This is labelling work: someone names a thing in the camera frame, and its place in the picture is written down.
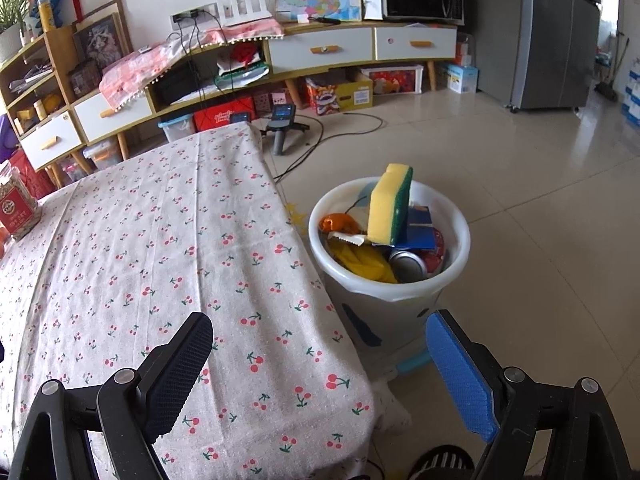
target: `framed picture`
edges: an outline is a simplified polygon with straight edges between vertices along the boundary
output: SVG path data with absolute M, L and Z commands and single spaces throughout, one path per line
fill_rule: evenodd
M 118 25 L 118 15 L 114 13 L 76 32 L 74 42 L 80 61 L 93 59 L 104 70 L 121 59 L 126 49 Z
M 117 16 L 116 24 L 118 25 L 120 37 L 123 39 L 123 54 L 130 54 L 133 52 L 133 46 L 131 44 L 131 38 L 129 37 L 129 29 L 127 27 L 127 19 L 124 15 L 124 5 L 122 0 L 111 0 L 110 2 L 97 7 L 97 9 L 92 10 L 82 19 L 81 22 L 76 21 L 73 23 L 74 30 L 75 32 L 79 32 L 84 28 L 90 27 L 94 23 L 99 22 L 103 18 L 110 16 L 111 14 L 116 14 Z

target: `pink cloth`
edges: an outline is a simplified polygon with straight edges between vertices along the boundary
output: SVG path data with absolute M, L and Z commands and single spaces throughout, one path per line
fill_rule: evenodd
M 185 51 L 190 52 L 194 48 L 211 44 L 282 36 L 284 29 L 273 18 L 223 27 L 222 30 L 210 28 L 200 31 L 197 36 L 185 33 L 181 38 L 156 43 L 151 50 L 142 54 L 136 50 L 108 67 L 100 82 L 100 92 L 109 106 L 118 110 L 181 60 Z

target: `white drawer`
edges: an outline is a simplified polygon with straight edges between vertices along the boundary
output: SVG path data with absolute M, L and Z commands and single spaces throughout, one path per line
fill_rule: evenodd
M 100 117 L 100 113 L 108 108 L 109 105 L 102 94 L 97 94 L 74 106 L 88 142 L 100 139 L 127 126 L 127 124 L 140 121 L 152 114 L 146 96 L 140 96 L 127 103 L 122 110 L 111 117 Z
M 69 112 L 64 112 L 43 124 L 20 141 L 31 165 L 40 170 L 60 155 L 82 146 Z
M 376 59 L 453 59 L 455 28 L 376 27 Z
M 336 28 L 269 40 L 273 73 L 372 60 L 371 29 Z

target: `refrigerator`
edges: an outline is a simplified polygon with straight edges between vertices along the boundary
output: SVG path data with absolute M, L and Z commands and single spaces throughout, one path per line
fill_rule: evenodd
M 587 102 L 600 0 L 467 0 L 478 88 L 512 111 Z

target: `tablecloth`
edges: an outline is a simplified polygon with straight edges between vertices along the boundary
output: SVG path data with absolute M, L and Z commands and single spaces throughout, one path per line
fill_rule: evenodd
M 169 478 L 348 478 L 373 393 L 262 160 L 233 124 L 160 147 L 42 201 L 0 260 L 0 462 L 39 386 L 103 383 L 190 312 L 214 343 L 173 431 Z M 98 471 L 112 478 L 100 434 Z

